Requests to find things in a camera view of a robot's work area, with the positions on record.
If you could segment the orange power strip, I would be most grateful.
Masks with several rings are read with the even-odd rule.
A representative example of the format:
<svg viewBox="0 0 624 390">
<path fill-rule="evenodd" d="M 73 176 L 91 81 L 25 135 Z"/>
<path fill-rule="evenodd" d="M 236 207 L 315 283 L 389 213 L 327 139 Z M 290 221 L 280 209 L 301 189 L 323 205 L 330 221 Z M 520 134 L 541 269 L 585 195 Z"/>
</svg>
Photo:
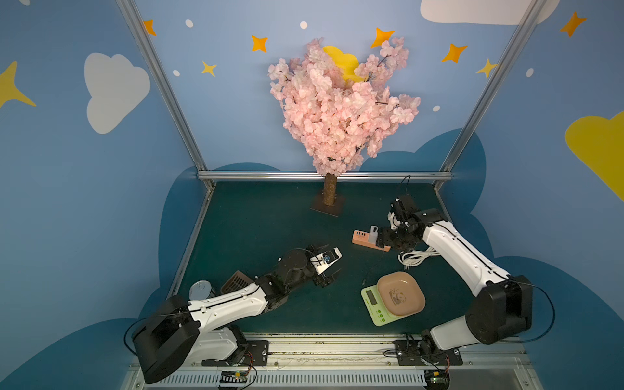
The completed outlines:
<svg viewBox="0 0 624 390">
<path fill-rule="evenodd" d="M 387 245 L 378 246 L 377 245 L 376 243 L 377 237 L 378 237 L 377 232 L 371 234 L 370 232 L 363 232 L 363 231 L 355 230 L 352 236 L 352 243 L 354 245 L 363 246 L 369 249 L 389 252 L 391 250 L 390 246 L 387 246 Z"/>
</svg>

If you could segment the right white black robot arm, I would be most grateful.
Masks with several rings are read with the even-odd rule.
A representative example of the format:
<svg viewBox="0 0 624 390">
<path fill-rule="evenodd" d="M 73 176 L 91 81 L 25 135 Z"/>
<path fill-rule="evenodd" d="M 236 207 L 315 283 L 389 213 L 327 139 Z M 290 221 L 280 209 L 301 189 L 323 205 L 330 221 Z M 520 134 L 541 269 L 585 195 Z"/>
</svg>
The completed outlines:
<svg viewBox="0 0 624 390">
<path fill-rule="evenodd" d="M 461 276 L 475 298 L 463 316 L 422 332 L 424 354 L 492 345 L 531 328 L 530 281 L 512 276 L 480 253 L 441 211 L 423 211 L 409 194 L 402 195 L 392 201 L 388 222 L 377 239 L 380 245 L 401 251 L 428 245 Z"/>
</svg>

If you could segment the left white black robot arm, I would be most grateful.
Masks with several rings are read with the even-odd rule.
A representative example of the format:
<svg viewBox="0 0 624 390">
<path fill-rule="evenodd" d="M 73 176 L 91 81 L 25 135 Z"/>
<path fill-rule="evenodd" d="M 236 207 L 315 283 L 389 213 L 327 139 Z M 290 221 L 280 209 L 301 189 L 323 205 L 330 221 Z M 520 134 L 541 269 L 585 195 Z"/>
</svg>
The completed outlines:
<svg viewBox="0 0 624 390">
<path fill-rule="evenodd" d="M 150 317 L 141 321 L 128 347 L 133 347 L 144 381 L 155 384 L 193 362 L 241 362 L 248 342 L 235 325 L 284 305 L 289 295 L 309 282 L 325 287 L 327 275 L 342 258 L 334 247 L 313 245 L 290 250 L 274 270 L 237 291 L 204 300 L 169 297 Z"/>
</svg>

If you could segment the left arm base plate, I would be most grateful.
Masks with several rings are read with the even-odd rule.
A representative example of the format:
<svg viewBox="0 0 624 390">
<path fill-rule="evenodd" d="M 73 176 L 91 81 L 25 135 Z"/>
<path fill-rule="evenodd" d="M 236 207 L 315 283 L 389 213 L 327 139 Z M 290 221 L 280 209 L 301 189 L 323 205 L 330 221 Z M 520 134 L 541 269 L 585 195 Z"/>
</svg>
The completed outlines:
<svg viewBox="0 0 624 390">
<path fill-rule="evenodd" d="M 248 341 L 236 347 L 234 352 L 224 360 L 202 360 L 203 367 L 237 367 L 248 366 L 266 367 L 269 341 Z"/>
</svg>

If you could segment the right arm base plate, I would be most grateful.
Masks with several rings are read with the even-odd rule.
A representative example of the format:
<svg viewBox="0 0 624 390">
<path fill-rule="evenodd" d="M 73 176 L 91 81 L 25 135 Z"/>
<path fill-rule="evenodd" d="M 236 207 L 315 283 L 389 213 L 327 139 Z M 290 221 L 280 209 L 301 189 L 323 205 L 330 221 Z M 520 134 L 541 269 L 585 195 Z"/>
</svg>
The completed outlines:
<svg viewBox="0 0 624 390">
<path fill-rule="evenodd" d="M 394 357 L 402 367 L 417 366 L 451 366 L 463 365 L 462 356 L 458 349 L 438 350 L 425 349 L 420 341 L 400 339 L 393 341 Z"/>
</svg>

